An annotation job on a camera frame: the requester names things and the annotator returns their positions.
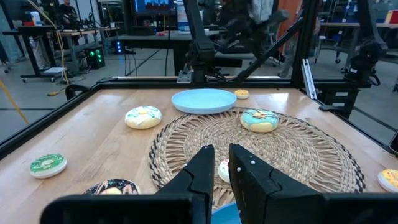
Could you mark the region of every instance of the yellow cable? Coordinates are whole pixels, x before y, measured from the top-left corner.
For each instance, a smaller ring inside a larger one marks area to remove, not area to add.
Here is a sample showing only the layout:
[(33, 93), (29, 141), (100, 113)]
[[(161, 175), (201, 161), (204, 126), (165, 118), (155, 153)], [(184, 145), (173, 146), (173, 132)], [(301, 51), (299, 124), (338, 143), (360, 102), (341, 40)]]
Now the yellow cable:
[(14, 106), (15, 110), (17, 110), (17, 112), (19, 113), (19, 116), (21, 116), (21, 118), (25, 121), (26, 124), (29, 124), (29, 121), (27, 120), (27, 118), (25, 117), (25, 115), (22, 113), (22, 111), (19, 109), (18, 105), (15, 103), (14, 99), (12, 99), (12, 96), (10, 94), (10, 92), (8, 91), (8, 89), (6, 88), (5, 84), (2, 82), (2, 80), (0, 80), (0, 86), (1, 88), (4, 90), (4, 92), (6, 93), (8, 100), (12, 103), (12, 105)]

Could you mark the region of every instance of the white sticker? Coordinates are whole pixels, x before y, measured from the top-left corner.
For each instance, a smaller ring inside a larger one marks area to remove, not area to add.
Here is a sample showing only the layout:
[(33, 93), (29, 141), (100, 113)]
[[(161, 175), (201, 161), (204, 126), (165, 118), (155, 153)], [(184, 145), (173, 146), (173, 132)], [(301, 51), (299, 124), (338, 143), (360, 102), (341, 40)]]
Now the white sticker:
[(344, 107), (345, 103), (333, 103), (332, 106), (335, 107)]
[(337, 92), (336, 96), (348, 96), (348, 92)]

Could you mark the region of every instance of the screen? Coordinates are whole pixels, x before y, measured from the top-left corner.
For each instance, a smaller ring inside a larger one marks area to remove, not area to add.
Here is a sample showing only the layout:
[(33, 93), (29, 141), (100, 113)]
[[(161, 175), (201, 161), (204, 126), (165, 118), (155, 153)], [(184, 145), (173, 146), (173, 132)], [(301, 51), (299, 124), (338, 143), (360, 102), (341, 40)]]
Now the screen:
[(174, 0), (134, 0), (138, 14), (173, 14)]
[(396, 132), (396, 135), (392, 138), (390, 142), (390, 149), (398, 153), (398, 132)]

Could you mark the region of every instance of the white frosted donut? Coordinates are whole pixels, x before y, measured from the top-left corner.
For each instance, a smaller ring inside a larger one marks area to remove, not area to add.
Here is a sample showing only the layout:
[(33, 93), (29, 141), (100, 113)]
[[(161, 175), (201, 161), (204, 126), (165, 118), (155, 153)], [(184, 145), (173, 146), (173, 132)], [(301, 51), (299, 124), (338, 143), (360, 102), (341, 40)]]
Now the white frosted donut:
[(135, 129), (147, 129), (157, 126), (162, 120), (162, 113), (154, 106), (139, 106), (127, 112), (124, 122)]
[(217, 169), (219, 177), (227, 183), (229, 183), (228, 163), (229, 159), (225, 159), (223, 162), (220, 163)]

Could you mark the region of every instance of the computer monitor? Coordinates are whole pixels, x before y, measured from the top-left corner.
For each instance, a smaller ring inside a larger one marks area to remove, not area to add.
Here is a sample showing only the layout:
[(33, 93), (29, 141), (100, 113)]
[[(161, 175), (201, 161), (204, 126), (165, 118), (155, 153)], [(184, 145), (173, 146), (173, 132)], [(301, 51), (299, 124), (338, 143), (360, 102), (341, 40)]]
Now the computer monitor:
[(132, 0), (137, 15), (175, 14), (175, 0)]

